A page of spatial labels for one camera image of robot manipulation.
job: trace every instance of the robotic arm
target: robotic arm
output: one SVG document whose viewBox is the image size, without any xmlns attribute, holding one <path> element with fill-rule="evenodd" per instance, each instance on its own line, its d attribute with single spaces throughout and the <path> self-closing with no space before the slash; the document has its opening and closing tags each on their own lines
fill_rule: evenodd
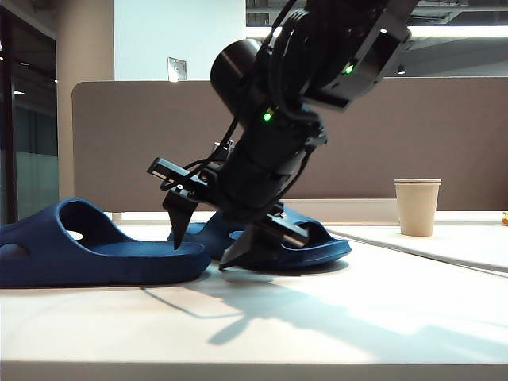
<svg viewBox="0 0 508 381">
<path fill-rule="evenodd" d="M 410 37 L 406 20 L 418 0 L 307 0 L 270 46 L 294 3 L 284 6 L 262 44 L 237 41 L 215 60 L 211 83 L 234 119 L 214 152 L 184 168 L 157 158 L 148 169 L 167 191 L 163 206 L 175 247 L 199 202 L 247 225 L 222 268 L 272 258 L 283 241 L 306 243 L 306 231 L 283 219 L 279 201 L 327 142 L 306 103 L 344 110 L 380 81 Z M 233 149 L 229 138 L 238 123 L 244 133 Z"/>
</svg>

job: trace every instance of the white table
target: white table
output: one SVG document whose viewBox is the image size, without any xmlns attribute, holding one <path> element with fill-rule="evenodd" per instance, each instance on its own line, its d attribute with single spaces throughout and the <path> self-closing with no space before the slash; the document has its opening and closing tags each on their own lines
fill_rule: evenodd
<svg viewBox="0 0 508 381">
<path fill-rule="evenodd" d="M 351 246 L 303 275 L 0 290 L 2 381 L 508 379 L 507 277 Z"/>
</svg>

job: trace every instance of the blue slide sandal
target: blue slide sandal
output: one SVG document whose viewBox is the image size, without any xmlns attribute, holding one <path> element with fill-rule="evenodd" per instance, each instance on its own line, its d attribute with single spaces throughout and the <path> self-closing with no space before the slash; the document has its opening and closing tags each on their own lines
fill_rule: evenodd
<svg viewBox="0 0 508 381">
<path fill-rule="evenodd" d="M 351 252 L 346 240 L 338 240 L 329 235 L 321 222 L 300 214 L 284 206 L 286 220 L 309 230 L 309 243 L 302 248 L 292 248 L 281 244 L 279 258 L 260 260 L 249 265 L 250 268 L 269 270 L 290 270 L 326 264 L 338 260 Z M 210 258 L 219 260 L 224 251 L 243 233 L 245 226 L 226 221 L 221 211 L 216 212 L 207 222 L 189 224 L 183 237 L 186 242 L 198 242 L 206 248 Z"/>
<path fill-rule="evenodd" d="M 0 287 L 176 283 L 209 264 L 202 244 L 136 241 L 79 198 L 0 227 Z"/>
</svg>

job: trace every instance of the disposable cup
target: disposable cup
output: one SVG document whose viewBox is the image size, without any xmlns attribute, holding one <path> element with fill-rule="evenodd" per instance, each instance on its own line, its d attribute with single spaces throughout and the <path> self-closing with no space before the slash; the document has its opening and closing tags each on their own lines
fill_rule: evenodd
<svg viewBox="0 0 508 381">
<path fill-rule="evenodd" d="M 429 237 L 434 228 L 440 179 L 395 179 L 401 233 Z"/>
</svg>

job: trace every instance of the gray partition panel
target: gray partition panel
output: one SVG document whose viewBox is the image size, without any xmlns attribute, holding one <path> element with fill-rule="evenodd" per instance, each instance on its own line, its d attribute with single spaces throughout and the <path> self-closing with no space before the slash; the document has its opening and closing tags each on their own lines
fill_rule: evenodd
<svg viewBox="0 0 508 381">
<path fill-rule="evenodd" d="M 443 179 L 440 210 L 508 209 L 508 78 L 385 79 L 340 113 L 288 198 L 393 198 L 393 179 Z M 104 210 L 161 210 L 156 156 L 210 153 L 231 115 L 209 82 L 80 83 L 76 196 Z"/>
</svg>

